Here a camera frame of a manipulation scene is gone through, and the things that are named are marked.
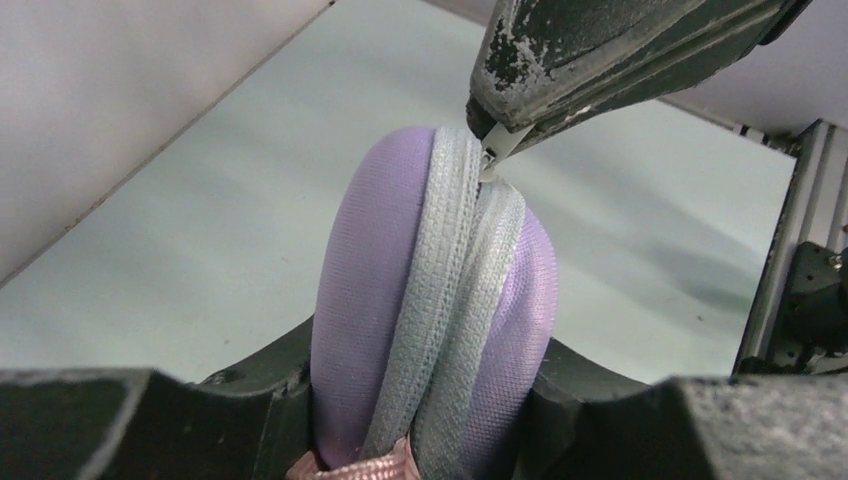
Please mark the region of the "grey umbrella case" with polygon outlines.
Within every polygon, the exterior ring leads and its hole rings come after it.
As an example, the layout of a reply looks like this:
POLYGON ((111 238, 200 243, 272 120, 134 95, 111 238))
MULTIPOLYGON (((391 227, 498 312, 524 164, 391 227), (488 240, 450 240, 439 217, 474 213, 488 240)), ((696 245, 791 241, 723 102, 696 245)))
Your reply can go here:
POLYGON ((554 249, 472 135, 378 141, 344 195, 313 318, 320 470, 407 438, 421 479, 510 479, 557 313, 554 249))

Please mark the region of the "pink black folding umbrella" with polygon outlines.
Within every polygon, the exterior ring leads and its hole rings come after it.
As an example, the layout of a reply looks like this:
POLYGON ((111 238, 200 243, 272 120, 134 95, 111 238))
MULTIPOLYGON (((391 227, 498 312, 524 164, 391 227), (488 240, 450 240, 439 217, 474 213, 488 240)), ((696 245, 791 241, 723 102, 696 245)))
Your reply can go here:
POLYGON ((407 438, 399 439, 383 456, 332 470, 320 470, 317 457, 307 452, 286 473, 286 480, 420 480, 407 438))

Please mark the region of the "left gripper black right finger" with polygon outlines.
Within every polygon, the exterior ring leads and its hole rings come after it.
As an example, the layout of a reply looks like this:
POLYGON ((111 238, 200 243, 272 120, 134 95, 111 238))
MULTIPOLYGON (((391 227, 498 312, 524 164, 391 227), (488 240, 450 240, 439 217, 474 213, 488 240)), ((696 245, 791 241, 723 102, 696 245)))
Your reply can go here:
POLYGON ((552 340, 522 423, 520 479, 843 479, 843 375, 646 385, 552 340))

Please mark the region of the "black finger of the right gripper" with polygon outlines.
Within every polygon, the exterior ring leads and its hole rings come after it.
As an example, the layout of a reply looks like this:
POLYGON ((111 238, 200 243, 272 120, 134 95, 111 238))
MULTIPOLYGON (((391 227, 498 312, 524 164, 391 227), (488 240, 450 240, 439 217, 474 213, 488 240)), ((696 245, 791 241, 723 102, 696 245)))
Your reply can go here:
POLYGON ((776 40, 803 1, 499 1, 466 121, 525 150, 597 115, 692 88, 776 40))

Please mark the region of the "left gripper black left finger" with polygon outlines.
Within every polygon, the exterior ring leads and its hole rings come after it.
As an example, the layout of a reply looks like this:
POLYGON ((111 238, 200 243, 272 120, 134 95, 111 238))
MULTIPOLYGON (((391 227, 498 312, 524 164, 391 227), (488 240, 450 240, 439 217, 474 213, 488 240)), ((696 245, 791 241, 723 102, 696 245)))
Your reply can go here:
POLYGON ((199 383, 5 370, 5 479, 281 479, 311 447, 310 322, 199 383))

